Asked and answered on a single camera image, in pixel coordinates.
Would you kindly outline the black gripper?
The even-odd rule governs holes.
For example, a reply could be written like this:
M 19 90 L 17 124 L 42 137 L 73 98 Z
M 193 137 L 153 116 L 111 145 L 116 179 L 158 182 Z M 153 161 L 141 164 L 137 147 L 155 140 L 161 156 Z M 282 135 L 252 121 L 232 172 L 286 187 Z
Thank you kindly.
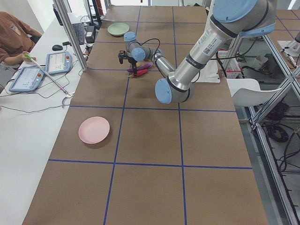
M 132 77 L 135 78 L 137 76 L 137 61 L 130 56 L 127 56 L 128 62 L 131 64 L 132 68 Z

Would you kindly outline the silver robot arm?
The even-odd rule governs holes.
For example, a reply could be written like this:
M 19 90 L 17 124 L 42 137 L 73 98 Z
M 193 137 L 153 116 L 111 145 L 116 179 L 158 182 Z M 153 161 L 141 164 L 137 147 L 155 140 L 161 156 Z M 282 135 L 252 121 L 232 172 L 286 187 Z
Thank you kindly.
M 177 68 L 170 64 L 159 48 L 142 46 L 133 32 L 124 35 L 126 49 L 119 52 L 119 62 L 127 59 L 134 75 L 137 75 L 137 62 L 151 60 L 164 76 L 155 86 L 158 101 L 162 104 L 185 102 L 194 93 L 193 78 L 216 55 L 223 43 L 237 36 L 250 38 L 271 33 L 275 28 L 276 10 L 276 0 L 216 0 L 208 18 L 208 27 Z

